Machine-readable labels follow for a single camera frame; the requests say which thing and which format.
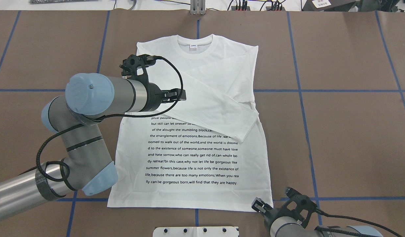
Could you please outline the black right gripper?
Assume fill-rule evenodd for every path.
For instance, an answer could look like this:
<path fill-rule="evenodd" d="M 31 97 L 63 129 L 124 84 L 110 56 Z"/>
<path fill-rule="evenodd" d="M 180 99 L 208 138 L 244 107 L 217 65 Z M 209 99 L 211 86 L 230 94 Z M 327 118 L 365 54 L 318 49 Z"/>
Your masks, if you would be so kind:
<path fill-rule="evenodd" d="M 256 197 L 251 204 L 251 208 L 256 212 L 264 213 L 264 226 L 271 227 L 273 222 L 283 216 L 282 208 L 273 208 L 265 203 L 261 198 Z"/>

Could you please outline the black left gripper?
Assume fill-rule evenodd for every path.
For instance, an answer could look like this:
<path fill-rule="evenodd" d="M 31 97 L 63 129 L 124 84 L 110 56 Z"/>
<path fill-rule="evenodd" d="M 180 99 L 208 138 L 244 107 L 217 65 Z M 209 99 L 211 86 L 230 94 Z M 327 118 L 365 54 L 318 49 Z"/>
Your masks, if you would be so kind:
<path fill-rule="evenodd" d="M 148 83 L 147 87 L 146 112 L 159 108 L 162 103 L 174 103 L 186 100 L 186 91 L 182 89 L 161 90 L 156 84 Z"/>

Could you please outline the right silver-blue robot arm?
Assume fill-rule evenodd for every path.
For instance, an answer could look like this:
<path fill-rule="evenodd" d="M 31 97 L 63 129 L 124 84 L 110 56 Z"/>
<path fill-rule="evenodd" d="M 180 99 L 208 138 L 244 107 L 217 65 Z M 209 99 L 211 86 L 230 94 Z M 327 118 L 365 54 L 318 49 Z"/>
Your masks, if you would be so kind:
<path fill-rule="evenodd" d="M 273 208 L 261 198 L 255 198 L 252 209 L 264 217 L 264 225 L 272 237 L 381 237 L 375 228 L 317 226 L 307 229 L 311 215 L 318 211 L 317 205 L 306 195 L 295 195 L 280 208 Z"/>

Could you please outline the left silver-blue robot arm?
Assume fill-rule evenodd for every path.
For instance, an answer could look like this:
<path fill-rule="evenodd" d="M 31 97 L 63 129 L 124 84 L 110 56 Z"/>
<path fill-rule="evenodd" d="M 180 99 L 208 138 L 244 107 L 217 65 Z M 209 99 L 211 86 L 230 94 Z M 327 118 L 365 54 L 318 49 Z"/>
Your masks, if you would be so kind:
<path fill-rule="evenodd" d="M 65 93 L 42 110 L 43 124 L 53 135 L 40 146 L 35 167 L 0 183 L 0 221 L 79 189 L 92 196 L 112 187 L 117 171 L 98 124 L 186 100 L 183 80 L 179 81 L 179 88 L 161 90 L 146 74 L 72 76 Z"/>

